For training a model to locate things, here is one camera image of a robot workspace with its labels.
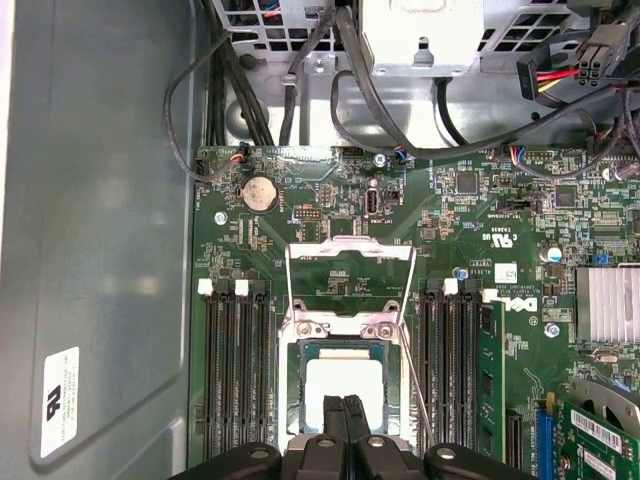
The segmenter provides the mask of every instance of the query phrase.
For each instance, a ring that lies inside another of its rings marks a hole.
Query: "wire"
[[[242,114],[249,127],[251,138],[253,138],[256,145],[274,145],[269,124],[262,111],[262,106],[230,42],[224,44],[223,53],[225,54],[229,67],[229,81],[231,82]]]
[[[438,112],[440,112],[440,119],[447,133],[451,136],[454,142],[458,145],[466,145],[467,142],[462,134],[458,131],[456,126],[451,120],[449,115],[449,107],[447,105],[447,85],[451,82],[450,78],[436,78],[436,101],[438,103]]]
[[[340,128],[342,129],[342,131],[344,131],[345,129],[344,129],[344,126],[340,124],[337,118],[337,115],[334,115],[335,110],[337,109],[337,106],[338,106],[337,82],[349,75],[352,75],[352,72],[349,72],[346,70],[338,73],[336,77],[334,77],[335,88],[333,88],[332,86],[332,95],[331,95],[331,102],[330,102],[330,108],[332,110],[331,118],[334,122],[334,126],[336,127],[336,130],[338,130],[339,132],[341,131]],[[496,135],[486,140],[470,143],[460,147],[416,148],[408,140],[407,140],[407,143],[401,143],[401,142],[397,142],[397,143],[402,145],[406,149],[409,155],[417,159],[422,158],[422,159],[432,159],[432,160],[448,160],[456,157],[462,157],[465,155],[470,155],[472,153],[478,152],[480,150],[487,150],[490,148],[499,147],[501,145],[508,145],[510,143],[513,143],[522,137],[531,135],[532,133],[540,130],[541,128],[546,127],[547,125],[550,125],[551,123],[558,120],[559,118],[562,118],[569,113],[573,113],[581,109],[582,107],[589,105],[590,103],[597,102],[599,100],[603,100],[605,98],[610,97],[615,91],[616,89],[612,85],[603,87],[571,103],[567,103],[565,106],[558,108],[557,110],[549,113],[548,115],[545,115],[544,117],[539,118],[534,122],[529,123],[528,125],[525,125],[523,127],[520,127],[516,130],[512,130],[507,133]],[[353,139],[353,137],[350,135],[348,137],[344,136],[344,138],[349,141]],[[378,153],[378,151],[381,150],[378,147],[370,147],[370,146],[367,147],[362,145],[363,144],[360,143],[360,145],[356,145],[356,146],[374,153]]]
[[[330,95],[330,110],[331,110],[331,122],[333,123],[334,128],[338,132],[338,134],[344,138],[347,142],[349,142],[354,147],[361,148],[367,152],[372,153],[382,153],[384,155],[394,155],[395,150],[392,147],[373,147],[371,145],[366,145],[362,143],[357,138],[353,137],[344,125],[340,123],[338,119],[338,102],[340,101],[340,88],[339,83],[340,79],[346,76],[351,76],[351,72],[349,70],[343,70],[338,72],[331,82],[331,95]]]
[[[311,36],[306,42],[302,44],[302,48],[298,51],[294,57],[289,70],[289,75],[298,75],[302,62],[313,50],[318,46],[322,38],[331,28],[333,24],[334,10],[329,8],[325,10],[318,20],[318,24]],[[298,89],[293,85],[287,85],[284,88],[284,118],[282,119],[282,126],[280,127],[280,138],[278,144],[282,146],[289,145],[291,140],[291,129],[293,128],[293,115],[296,110],[296,97],[298,95]]]
[[[580,73],[580,70],[578,70],[577,68],[572,68],[571,70],[561,70],[559,72],[538,74],[536,78],[539,82],[546,82],[548,80],[558,80],[559,78],[573,77],[574,75],[578,75],[578,73]]]
[[[627,128],[627,138],[629,139],[629,142],[631,142],[633,151],[636,154],[636,159],[640,160],[640,143],[638,143],[638,131],[636,130],[636,122],[633,119],[633,115],[631,115],[631,90],[626,90],[624,92],[623,108],[624,121]]]
[[[176,133],[175,133],[175,130],[173,129],[173,120],[171,119],[171,101],[173,100],[173,94],[175,93],[180,83],[182,83],[182,81],[185,78],[187,78],[189,75],[191,75],[197,68],[204,65],[207,62],[207,60],[209,60],[209,58],[211,58],[211,56],[216,52],[216,50],[218,50],[218,48],[220,48],[220,46],[225,41],[227,41],[228,38],[229,38],[229,34],[227,32],[222,33],[220,35],[220,38],[218,38],[215,42],[213,42],[213,44],[209,47],[209,50],[207,50],[198,58],[196,58],[191,65],[189,65],[180,75],[178,75],[178,77],[173,82],[169,84],[164,94],[164,103],[163,103],[164,126],[167,132],[167,138],[169,139],[169,145],[171,145],[171,149],[173,150],[173,155],[176,161],[178,162],[178,165],[180,166],[180,168],[190,178],[193,178],[194,180],[205,182],[205,183],[215,182],[219,178],[219,176],[229,168],[229,164],[228,163],[225,164],[225,166],[220,168],[213,175],[200,175],[199,173],[191,170],[191,167],[189,166],[189,163],[182,155],[182,152],[180,151],[180,147],[178,146],[178,141],[176,140]]]
[[[516,165],[516,168],[518,168],[518,170],[521,170],[525,173],[528,173],[533,177],[540,178],[543,180],[563,180],[563,179],[575,178],[597,167],[612,152],[613,148],[616,146],[616,143],[618,142],[618,140],[620,140],[620,137],[622,136],[622,132],[624,130],[624,124],[625,124],[624,119],[618,119],[617,124],[613,129],[613,133],[609,141],[605,145],[605,147],[602,148],[602,150],[600,150],[600,152],[597,153],[593,158],[591,158],[591,160],[582,168],[579,168],[572,172],[560,173],[560,174],[548,174],[548,173],[538,172],[522,163],[518,163]]]
[[[590,103],[610,97],[616,91],[616,88],[613,85],[605,86],[585,95],[582,98],[579,98],[578,100],[568,103],[566,106],[559,108],[528,125],[511,132],[496,135],[480,142],[474,142],[468,145],[452,148],[416,148],[393,121],[393,118],[391,118],[388,110],[380,100],[380,97],[373,86],[373,82],[371,81],[371,77],[369,76],[367,63],[362,54],[353,23],[351,22],[351,16],[348,10],[344,7],[339,8],[336,12],[336,26],[340,33],[345,52],[347,54],[347,59],[349,60],[349,64],[353,70],[352,74],[365,98],[365,103],[367,104],[369,111],[380,123],[382,128],[391,135],[393,141],[398,145],[402,145],[409,155],[417,159],[445,160],[469,155],[479,150],[486,150],[500,145],[513,143],[521,137],[530,135],[539,129],[546,127],[568,113],[573,113]]]
[[[559,84],[562,80],[564,80],[564,78],[559,78],[558,80],[552,80],[549,83],[545,83],[544,85],[542,85],[541,87],[538,88],[538,93],[544,93],[547,90],[555,87],[557,84]]]

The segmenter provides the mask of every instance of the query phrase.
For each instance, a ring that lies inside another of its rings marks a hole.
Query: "green circuit board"
[[[235,152],[204,148],[197,158],[204,171],[212,171]],[[524,161],[567,171],[583,164],[584,152],[529,148]],[[535,473],[535,409],[547,392],[562,396],[571,376],[619,379],[632,391],[640,387],[636,346],[615,346],[617,360],[605,362],[593,354],[596,346],[576,338],[575,268],[640,260],[640,225],[634,222],[640,182],[605,180],[603,169],[612,162],[579,180],[553,184],[517,172],[508,158],[491,152],[405,165],[388,159],[378,168],[371,155],[352,148],[263,147],[253,149],[246,163],[232,164],[219,183],[197,185],[189,465],[244,441],[278,443],[278,332],[289,304],[287,245],[357,235],[415,249],[405,319],[424,382],[432,368],[429,345],[437,342],[425,330],[431,316],[442,315],[444,308],[445,315],[462,311],[464,318],[481,318],[483,309],[493,309],[492,338],[479,335],[475,344],[452,348],[480,355],[469,364],[474,371],[465,364],[461,375],[469,381],[460,390],[480,386],[490,397],[481,400],[478,416],[500,423],[500,438],[493,438],[497,447],[483,438],[486,433],[475,419],[464,428],[472,432],[470,446],[507,461],[509,435],[502,438],[503,428],[514,414],[521,417],[518,465]],[[268,182],[259,182],[260,192],[249,192],[258,186],[251,179],[258,177]],[[562,261],[543,261],[548,248],[556,246]],[[389,299],[401,302],[408,278],[402,262],[344,253],[335,259],[304,258],[292,262],[291,270],[294,297],[306,308],[349,315],[380,310]],[[442,282],[460,270],[468,279],[460,284],[458,303],[440,299]],[[248,285],[248,295],[234,291],[238,280],[243,288]],[[208,281],[213,294],[200,289]],[[481,292],[492,290],[493,301],[483,303]],[[549,336],[550,323],[558,327],[557,336]],[[494,355],[495,345],[503,348]],[[287,428],[302,428],[297,417],[300,351],[294,346],[288,356]],[[394,373],[400,358],[391,345],[385,366],[391,396],[400,395],[394,390],[401,382]],[[481,370],[485,377],[479,376]],[[428,401],[435,398],[430,387],[423,387]],[[396,400],[387,399],[385,426],[388,433],[406,433],[394,420],[400,415],[391,408]],[[410,403],[406,439],[420,450],[422,424],[415,398]],[[455,435],[467,442],[464,432]]]

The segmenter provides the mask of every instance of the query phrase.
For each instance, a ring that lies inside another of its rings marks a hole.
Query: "white label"
[[[79,359],[79,347],[44,359],[40,442],[42,458],[67,443],[78,431]]]
[[[596,440],[600,440],[607,447],[613,448],[618,453],[622,453],[622,441],[620,440],[620,436],[616,435],[611,430],[601,427],[596,422],[589,420],[587,417],[575,410],[571,411],[571,423]]]
[[[584,463],[589,465],[607,480],[616,480],[616,471],[586,450],[584,450]]]
[[[518,283],[518,264],[496,263],[494,280],[496,283]]]

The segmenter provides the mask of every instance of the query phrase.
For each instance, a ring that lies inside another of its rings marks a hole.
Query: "ventilation holes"
[[[306,28],[290,28],[289,29],[289,38],[307,38],[307,29]]]
[[[269,46],[274,52],[286,52],[288,50],[287,42],[269,42]]]
[[[480,42],[480,45],[478,45],[479,52],[481,52],[482,49],[487,45],[487,42],[491,39],[494,33],[496,33],[495,28],[488,28],[484,31],[484,34],[482,35],[482,41]]]
[[[567,18],[569,18],[569,15],[566,13],[552,13],[542,17],[538,25],[541,27],[558,27],[562,25],[562,22]]]
[[[227,18],[233,27],[258,25],[257,15],[227,15]]]
[[[256,32],[233,32],[231,34],[231,43],[250,42],[258,39]]]
[[[283,28],[266,28],[267,38],[271,40],[284,40],[286,35]]]

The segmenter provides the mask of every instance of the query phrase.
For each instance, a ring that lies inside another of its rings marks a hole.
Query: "heatsink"
[[[640,269],[578,268],[577,338],[640,342]]]

